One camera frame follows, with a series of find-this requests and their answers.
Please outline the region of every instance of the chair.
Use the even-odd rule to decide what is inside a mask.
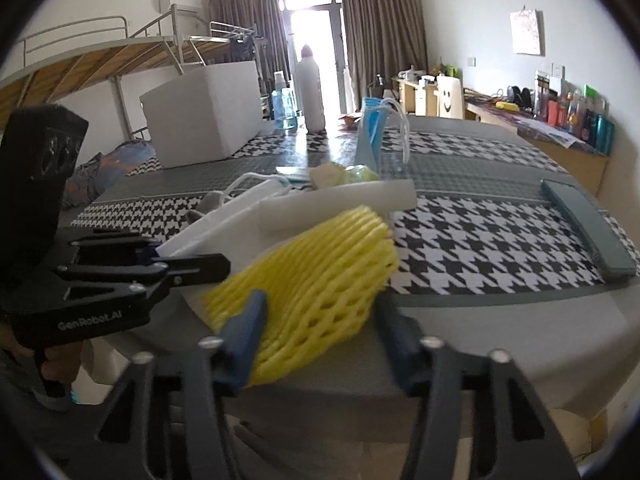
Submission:
[[[457,77],[438,76],[438,116],[450,119],[465,118],[462,84]]]

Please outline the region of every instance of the bed railing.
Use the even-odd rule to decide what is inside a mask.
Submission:
[[[43,34],[47,34],[48,32],[60,30],[61,28],[65,27],[71,27],[73,25],[79,25],[81,23],[101,22],[104,20],[122,20],[122,25],[119,27],[99,28],[97,30],[86,30],[84,32],[78,32],[77,34],[70,34],[69,36],[65,36],[64,38],[57,38],[56,40],[47,41],[47,43],[43,43],[32,48],[28,48],[27,46],[27,41],[32,40],[33,38],[37,38],[38,36],[42,36]],[[36,50],[40,50],[41,48],[45,48],[46,46],[60,43],[61,41],[80,38],[81,36],[88,36],[90,34],[98,34],[99,32],[112,32],[114,30],[124,30],[125,39],[129,37],[129,26],[127,25],[127,19],[124,16],[101,16],[99,18],[87,18],[85,20],[63,23],[62,25],[57,25],[55,27],[45,28],[44,30],[41,30],[39,32],[34,32],[33,34],[20,38],[20,40],[17,41],[18,44],[22,44],[22,68],[25,68],[27,66],[27,54],[30,54],[31,52],[35,52]]]
[[[180,36],[180,31],[178,30],[177,15],[179,12],[181,11],[177,9],[177,6],[175,4],[172,4],[171,8],[167,12],[165,12],[161,16],[158,16],[156,19],[152,20],[151,22],[147,23],[144,27],[140,28],[133,34],[129,34],[129,26],[127,25],[127,19],[124,16],[100,16],[98,18],[87,18],[85,20],[77,20],[75,22],[63,23],[62,25],[56,25],[55,27],[46,28],[39,32],[35,32],[33,34],[20,38],[20,40],[17,41],[16,44],[22,44],[22,68],[27,67],[27,54],[36,52],[37,50],[40,50],[41,48],[45,48],[46,46],[51,46],[56,43],[61,43],[62,41],[72,40],[73,38],[80,38],[81,36],[98,34],[100,32],[113,32],[113,31],[123,30],[125,39],[136,38],[141,36],[142,34],[144,34],[144,36],[148,38],[150,35],[150,29],[155,27],[156,25],[158,26],[158,35],[162,36],[161,22],[165,18],[169,18],[169,17],[171,17],[171,22],[172,22],[171,35],[174,37],[174,44],[177,46],[178,59],[176,61],[178,61],[180,65],[182,65],[184,63],[184,54],[182,49],[182,38]],[[222,40],[229,40],[231,38],[246,37],[246,36],[252,36],[255,34],[255,30],[251,28],[238,27],[237,25],[230,25],[229,23],[222,23],[222,22],[206,22],[203,18],[201,18],[195,12],[187,12],[187,11],[183,11],[183,12],[187,14],[189,17],[195,18],[199,22],[203,23],[205,27],[208,27],[209,36],[211,38],[220,38]],[[69,34],[68,36],[64,36],[62,38],[57,38],[52,41],[47,41],[46,43],[38,44],[31,48],[28,46],[28,41],[31,41],[34,38],[40,37],[54,30],[73,27],[74,25],[80,25],[82,23],[95,23],[95,22],[103,22],[106,20],[122,20],[122,25],[119,25],[117,27],[98,28],[96,30],[86,30],[84,32],[78,32],[77,34]],[[191,47],[194,50],[196,50],[196,53],[197,53],[197,49],[195,48],[193,41],[190,41],[190,43],[191,43]],[[200,63],[204,64],[204,61],[202,60],[201,57],[200,57]]]

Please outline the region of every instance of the blue bottle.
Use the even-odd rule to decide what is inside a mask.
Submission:
[[[298,126],[296,107],[293,101],[293,93],[284,81],[284,72],[274,74],[276,89],[271,92],[273,104],[273,118],[276,121],[277,130],[290,130]]]

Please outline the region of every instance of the hand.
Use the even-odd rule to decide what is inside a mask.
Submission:
[[[81,351],[81,342],[47,348],[44,351],[47,360],[40,368],[42,377],[47,381],[71,384],[80,370]]]
[[[33,357],[33,350],[29,350],[20,345],[20,343],[15,340],[14,332],[12,332],[7,325],[3,324],[0,324],[0,348],[8,350],[16,358],[18,356]]]
[[[33,350],[20,345],[16,341],[11,328],[3,324],[0,324],[0,348],[8,350],[15,357],[33,357]],[[47,348],[44,351],[47,360],[40,368],[42,377],[47,381],[71,384],[78,376],[81,351],[81,342]]]

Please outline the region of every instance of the brown curtain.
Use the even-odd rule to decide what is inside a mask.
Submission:
[[[278,0],[209,0],[209,15],[213,21],[253,28],[268,40],[260,53],[262,80],[267,90],[273,89],[273,73],[283,70],[290,79],[287,38]]]
[[[356,107],[376,74],[387,83],[412,64],[427,69],[424,23],[416,0],[342,0]]]

